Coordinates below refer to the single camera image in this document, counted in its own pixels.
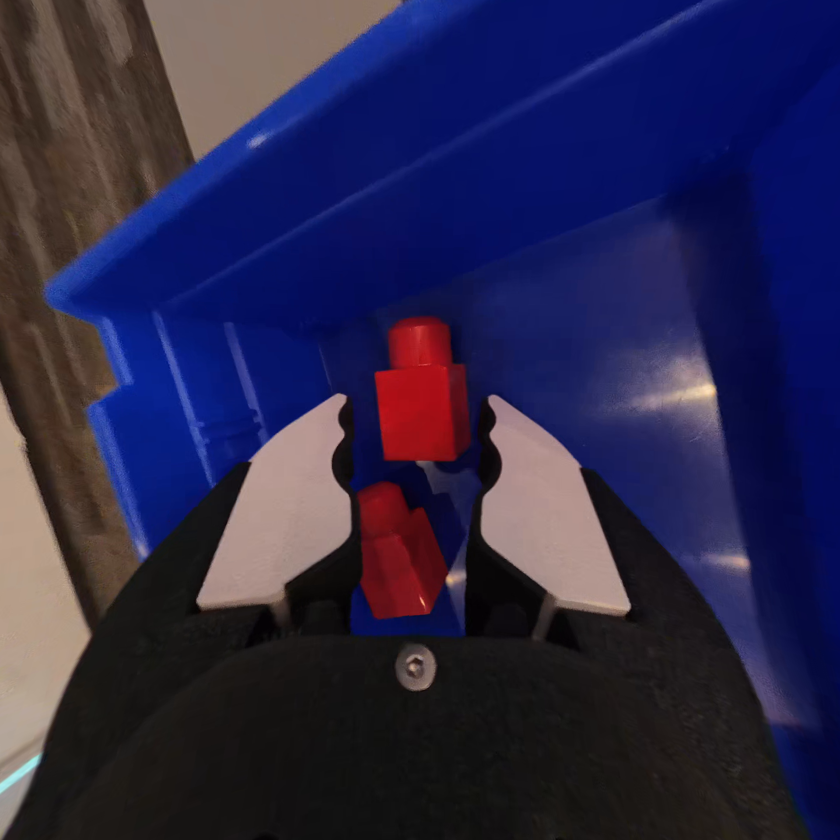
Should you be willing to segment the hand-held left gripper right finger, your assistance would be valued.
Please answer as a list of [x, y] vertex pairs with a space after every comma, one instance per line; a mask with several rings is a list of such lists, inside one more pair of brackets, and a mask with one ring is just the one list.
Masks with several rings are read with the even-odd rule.
[[498, 395], [481, 405], [465, 552], [465, 635], [550, 640], [562, 613], [632, 610], [579, 462]]

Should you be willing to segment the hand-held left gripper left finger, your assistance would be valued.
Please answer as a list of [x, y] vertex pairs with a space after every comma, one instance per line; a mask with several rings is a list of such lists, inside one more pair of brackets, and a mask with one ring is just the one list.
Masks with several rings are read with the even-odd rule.
[[336, 394], [256, 452], [196, 598], [203, 612], [266, 606], [292, 629], [333, 604], [350, 630], [362, 575], [353, 440], [351, 399]]

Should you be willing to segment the red mega block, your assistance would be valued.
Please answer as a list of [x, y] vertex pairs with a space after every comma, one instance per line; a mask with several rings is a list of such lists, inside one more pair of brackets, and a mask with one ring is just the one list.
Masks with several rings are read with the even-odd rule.
[[471, 443], [466, 367], [449, 326], [405, 318], [388, 332], [390, 368], [374, 375], [387, 461], [456, 461]]
[[363, 559], [361, 588], [376, 620], [430, 614], [448, 567], [423, 508], [381, 481], [358, 495]]

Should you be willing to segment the blue plastic bin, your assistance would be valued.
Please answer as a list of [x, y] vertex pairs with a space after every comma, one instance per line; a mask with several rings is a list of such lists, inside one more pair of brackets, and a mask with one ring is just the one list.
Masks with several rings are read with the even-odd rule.
[[142, 559], [434, 315], [692, 574], [838, 838], [838, 2], [408, 2], [68, 267]]

